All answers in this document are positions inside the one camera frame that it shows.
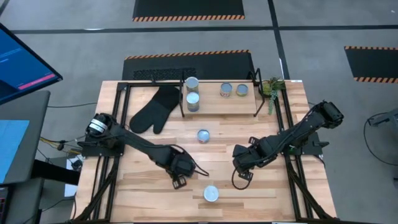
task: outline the can lid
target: can lid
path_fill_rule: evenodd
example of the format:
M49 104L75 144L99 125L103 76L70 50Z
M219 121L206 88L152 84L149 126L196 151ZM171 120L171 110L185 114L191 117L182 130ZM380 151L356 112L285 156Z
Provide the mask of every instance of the can lid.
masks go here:
M238 85L238 87L236 89L237 89L238 93L248 93L248 90L249 90L248 86L245 84Z
M199 94L195 92L191 92L187 95L188 103L198 103L199 102Z
M223 83L221 84L221 89L225 92L232 91L232 85L229 83Z
M206 201L215 202L218 199L218 189L213 185L209 185L205 188L203 196L205 197Z
M185 83L187 84L187 86L189 88L194 88L194 87L199 85L199 80L197 78L195 78L195 77L188 77L185 80Z
M207 130L200 130L198 132L198 139L208 141L210 139L210 133Z

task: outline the wood plank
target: wood plank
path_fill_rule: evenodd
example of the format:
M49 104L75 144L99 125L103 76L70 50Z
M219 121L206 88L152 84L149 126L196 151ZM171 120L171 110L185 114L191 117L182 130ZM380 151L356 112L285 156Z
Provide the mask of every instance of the wood plank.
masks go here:
M187 106L187 87L183 86L183 112L187 115L201 114L255 114L257 111L256 100L254 98L254 86L251 82L230 82L233 89L228 98L220 95L220 88L223 82L199 82L199 105L200 108L196 112L188 110ZM236 87L239 84L248 86L248 94L246 96L238 96Z
M117 81L103 82L99 94L97 113L111 113ZM302 119L308 111L304 85L301 82L286 82L290 109L294 122ZM157 87L131 89L127 121L153 97ZM261 97L254 89L256 104ZM286 121L282 98L282 116ZM120 121L121 106L118 111ZM200 144L196 139L199 129L210 132L210 141ZM195 174L188 185L174 190L169 175L157 167L148 157L127 147L121 158L111 222L270 222L293 221L294 211L283 157L262 169L255 168L254 179L246 190L236 190L231 184L232 153L235 144L248 145L251 136L260 138L279 131L275 112L268 115L268 101L257 117L253 115L200 115L182 118L179 108L170 114L163 131L154 134L152 128L140 136L156 144L179 144L184 147L199 166L210 173L209 177ZM316 158L302 156L307 176L308 189L318 203L330 215L336 215L325 169ZM91 190L97 158L84 161L81 179L76 194L76 214L80 214L91 200ZM244 180L235 177L236 185ZM220 199L209 203L203 198L203 190L215 185L220 190ZM300 191L302 216L305 215ZM107 195L101 205L104 215Z

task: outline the black floor mat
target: black floor mat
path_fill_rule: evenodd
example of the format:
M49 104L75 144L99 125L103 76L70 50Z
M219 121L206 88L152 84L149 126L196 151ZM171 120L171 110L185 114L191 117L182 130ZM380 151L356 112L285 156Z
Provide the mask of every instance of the black floor mat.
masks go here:
M136 0L132 20L199 21L244 19L242 0Z
M126 57L123 80L245 80L254 71L248 50L190 52Z
M346 46L345 51L356 81L398 83L398 49Z

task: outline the orange and black stripe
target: orange and black stripe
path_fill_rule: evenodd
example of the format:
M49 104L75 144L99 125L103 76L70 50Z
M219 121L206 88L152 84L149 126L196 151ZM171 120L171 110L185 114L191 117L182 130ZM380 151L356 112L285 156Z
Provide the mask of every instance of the orange and black stripe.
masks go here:
M398 50L397 47L356 47L356 46L345 46L344 49L360 49L360 50Z
M159 57L179 57L179 56L193 56L193 55L214 55L214 54L235 54L235 53L250 53L250 50L220 50L212 52L185 52L185 53L174 53L174 54L157 54L157 55L136 55L124 58L125 60L130 59L141 59L141 58L159 58Z
M133 22L169 22L169 21L209 21L209 20L238 20L245 19L244 15L217 16L150 16L134 17Z
M398 78L354 77L354 80L357 82L398 83Z

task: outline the gray floor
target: gray floor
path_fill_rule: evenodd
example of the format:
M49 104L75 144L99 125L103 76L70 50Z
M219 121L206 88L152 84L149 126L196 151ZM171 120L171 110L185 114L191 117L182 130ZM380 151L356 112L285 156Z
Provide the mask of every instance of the gray floor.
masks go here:
M11 0L0 22L11 30L92 29L190 26L270 26L266 0L243 0L244 21L132 23L134 0ZM274 0L280 26L344 26L398 24L395 0ZM281 32L291 79L304 81L308 100L333 101L346 116L334 130L319 131L330 141L324 149L326 171L338 216L343 220L396 223L398 189L392 178L398 169L368 152L363 124L375 113L398 107L393 84L354 82L343 50L345 45L395 47L398 30L333 30ZM249 49L255 67L265 77L281 76L273 31L163 32L126 34L24 34L19 37L65 78L48 87L51 105L94 102L101 81L120 80L128 55ZM49 109L42 135L73 139L84 133L94 106ZM398 163L396 133L386 124L368 128L375 153ZM49 157L61 152L40 145ZM43 207L54 193L44 195ZM71 205L49 210L42 223L61 222Z

